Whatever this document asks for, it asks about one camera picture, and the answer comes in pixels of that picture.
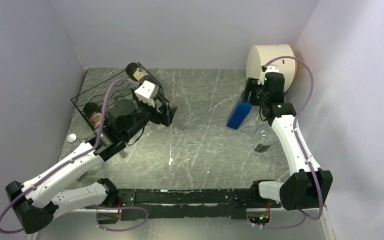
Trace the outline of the green wine bottle silver neck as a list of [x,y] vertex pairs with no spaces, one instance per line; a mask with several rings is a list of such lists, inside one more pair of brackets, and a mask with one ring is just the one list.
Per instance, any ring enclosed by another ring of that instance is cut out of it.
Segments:
[[[90,123],[94,130],[93,135],[87,137],[85,141],[92,146],[95,144],[98,137],[98,127],[101,123],[101,111],[102,109],[94,102],[87,103],[83,107],[87,122]],[[96,150],[94,150],[94,154],[96,156],[99,155],[106,162],[114,155],[123,151],[126,148],[126,143],[118,138],[116,131],[109,125],[106,117],[104,117],[103,123],[100,142]]]

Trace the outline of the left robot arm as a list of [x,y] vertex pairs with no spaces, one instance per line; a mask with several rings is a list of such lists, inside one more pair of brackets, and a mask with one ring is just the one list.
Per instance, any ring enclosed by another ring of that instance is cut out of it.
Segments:
[[52,220],[77,209],[115,207],[119,190],[108,178],[82,188],[66,187],[121,152],[148,123],[170,126],[178,108],[165,98],[157,98],[152,105],[120,98],[112,104],[103,101],[102,106],[89,102],[83,109],[89,116],[99,117],[93,135],[45,172],[25,182],[13,181],[5,188],[8,208],[26,234],[36,233]]

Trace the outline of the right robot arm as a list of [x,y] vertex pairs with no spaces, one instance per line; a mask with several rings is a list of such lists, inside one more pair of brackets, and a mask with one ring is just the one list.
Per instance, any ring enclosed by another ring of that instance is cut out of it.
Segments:
[[258,180],[253,183],[250,202],[262,207],[268,200],[287,210],[322,208],[333,183],[329,170],[323,170],[312,156],[301,133],[294,106],[285,101],[284,75],[268,72],[262,80],[249,77],[242,96],[260,112],[276,134],[285,153],[289,178],[281,183]]

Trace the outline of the green wine bottle black neck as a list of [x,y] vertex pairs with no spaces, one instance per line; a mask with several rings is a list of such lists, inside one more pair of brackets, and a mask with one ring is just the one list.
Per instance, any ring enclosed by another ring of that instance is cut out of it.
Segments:
[[142,85],[144,81],[149,81],[157,85],[159,89],[156,98],[160,100],[166,100],[164,96],[163,86],[153,76],[151,76],[147,70],[141,67],[140,64],[136,62],[129,63],[125,68],[125,72],[132,80],[139,82],[140,85]]

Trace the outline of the clear bottle white cap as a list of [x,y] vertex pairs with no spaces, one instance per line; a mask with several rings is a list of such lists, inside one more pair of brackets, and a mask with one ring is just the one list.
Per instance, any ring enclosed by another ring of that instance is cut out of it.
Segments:
[[250,140],[249,148],[252,153],[260,155],[266,153],[278,140],[278,136],[268,124],[259,125]]

